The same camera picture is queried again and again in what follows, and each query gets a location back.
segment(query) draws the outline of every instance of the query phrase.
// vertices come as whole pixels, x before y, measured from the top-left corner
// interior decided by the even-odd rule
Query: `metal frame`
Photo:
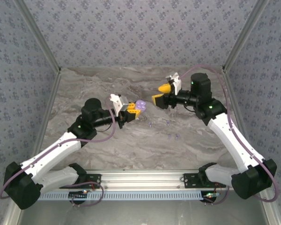
[[[15,5],[17,6],[18,10],[20,11],[24,21],[28,25],[31,33],[33,34],[34,38],[38,42],[40,48],[43,50],[46,58],[48,59],[51,67],[57,73],[59,72],[59,65],[49,48],[41,30],[38,28],[37,23],[35,22],[32,14],[30,13],[26,3],[23,0],[14,0]]]
[[[228,72],[223,70],[224,80],[226,82],[226,86],[228,89],[229,97],[231,100],[232,107],[234,109],[235,118],[237,120],[237,125],[239,131],[243,134],[243,136],[248,140],[249,136],[245,129],[244,120],[241,116],[241,112],[237,103],[237,99],[235,93],[232,88],[232,84],[228,75]],[[262,192],[260,192],[261,198],[271,199],[274,196],[274,191],[272,188],[268,188]],[[281,214],[278,210],[277,202],[266,203],[263,202],[263,207],[266,212],[266,217],[270,225],[281,225]]]
[[[48,125],[48,121],[49,121],[49,116],[53,107],[53,103],[57,94],[57,89],[59,86],[59,82],[60,82],[60,72],[57,73],[54,83],[53,83],[53,87],[49,96],[49,100],[47,103],[47,107],[44,113],[44,117],[41,123],[41,128],[37,134],[37,139],[36,139],[36,143],[34,145],[31,157],[33,157],[34,155],[36,155],[42,146],[42,142],[44,139],[44,135],[46,132],[46,128]],[[4,225],[17,225],[18,220],[20,218],[20,214],[21,214],[21,210],[20,208],[14,203],[14,201],[9,200],[9,204],[7,207],[7,211],[5,213],[5,218],[4,218]]]
[[[245,42],[247,41],[251,31],[258,22],[263,10],[267,6],[269,0],[257,0],[252,11],[250,12],[249,17],[247,18],[240,34],[238,35],[226,61],[224,63],[224,68],[226,71],[229,71],[238,57],[240,50],[243,48]]]
[[[185,189],[181,180],[184,173],[198,170],[89,170],[101,174],[101,185],[110,191],[177,191]],[[213,190],[213,188],[192,188]]]

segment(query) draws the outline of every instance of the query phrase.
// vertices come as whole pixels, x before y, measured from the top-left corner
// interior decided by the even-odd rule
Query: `metal extrusion bar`
[[[31,14],[31,12],[29,11],[26,3],[23,0],[14,0],[14,3],[17,6],[17,8],[19,9],[24,21],[28,25],[31,33],[33,34],[34,38],[38,42],[40,48],[43,50],[43,52],[44,52],[46,58],[48,59],[51,67],[53,68],[53,70],[56,73],[59,72],[59,65],[58,65],[51,49],[49,48],[42,32],[38,28],[37,23],[35,22],[35,20],[34,20],[32,14]]]
[[[69,201],[68,191],[52,191],[42,195],[39,201]],[[99,200],[102,191],[87,193],[86,198],[74,201]],[[106,191],[104,201],[159,201],[159,200],[202,200],[201,191]]]
[[[91,170],[87,173],[101,174],[101,185],[107,191],[211,191],[214,188],[185,189],[184,173],[197,173],[197,170],[168,170],[168,171],[111,171]]]
[[[234,43],[225,63],[224,67],[226,71],[229,71],[237,59],[240,50],[243,48],[246,40],[248,39],[251,31],[254,29],[255,25],[257,24],[261,14],[263,13],[265,7],[267,6],[269,0],[257,0],[255,3],[248,19],[246,20],[243,29],[241,30],[240,34],[236,42]]]

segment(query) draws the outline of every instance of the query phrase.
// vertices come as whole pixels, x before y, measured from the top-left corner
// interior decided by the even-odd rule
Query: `black joint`
[[[198,107],[194,107],[196,116],[203,120],[204,124],[207,126],[211,119],[215,119],[217,115],[222,113],[227,113],[227,109],[224,105],[216,100],[212,99],[211,101],[201,104]]]
[[[78,175],[86,174],[86,171],[81,166],[79,166],[77,163],[72,163],[69,165],[69,167],[75,169]]]
[[[275,175],[277,165],[272,159],[264,161],[263,165],[273,176]],[[234,174],[231,177],[233,189],[243,199],[247,199],[272,185],[271,178],[261,165],[250,167],[247,171]]]
[[[203,186],[208,186],[208,184],[211,182],[208,178],[207,178],[207,175],[205,173],[206,169],[212,165],[215,165],[216,163],[207,163],[206,165],[204,166],[201,166],[199,168],[199,173],[198,173],[198,178],[199,180],[201,181],[202,185]]]
[[[21,169],[21,166],[16,162],[9,164],[5,170],[4,184]],[[35,184],[31,176],[22,172],[7,185],[5,192],[20,209],[24,210],[38,200],[41,195],[40,189],[42,187],[43,185]]]
[[[88,99],[85,102],[84,107],[81,108],[83,120],[87,123],[91,123],[93,120],[100,118],[100,109],[102,109],[102,105],[99,99]]]
[[[80,184],[87,181],[87,173],[81,166],[79,166],[77,163],[72,163],[69,165],[69,167],[75,169],[79,175],[74,184]]]

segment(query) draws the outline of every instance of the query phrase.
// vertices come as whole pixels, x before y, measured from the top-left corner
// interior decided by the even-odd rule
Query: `purple object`
[[[135,102],[135,109],[141,110],[141,112],[144,112],[146,110],[146,102],[143,100],[137,100]]]

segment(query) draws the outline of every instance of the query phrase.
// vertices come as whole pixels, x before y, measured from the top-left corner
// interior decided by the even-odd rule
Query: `enclosure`
[[[239,131],[277,164],[277,201],[243,200],[234,190],[218,206],[179,197],[207,190],[184,189],[183,174],[210,162],[236,168],[196,114],[152,101],[166,76],[196,65],[182,89],[191,88],[192,74],[208,75],[212,96],[230,108]],[[26,210],[0,199],[0,224],[281,224],[281,0],[0,1],[0,190],[8,164],[58,140],[88,99],[106,109],[110,94],[141,99],[146,110],[53,171],[78,163],[101,174],[105,193],[116,197],[78,209],[44,195]],[[99,127],[95,139],[108,128]],[[131,193],[152,195],[119,196]],[[273,188],[260,196],[272,198]]]

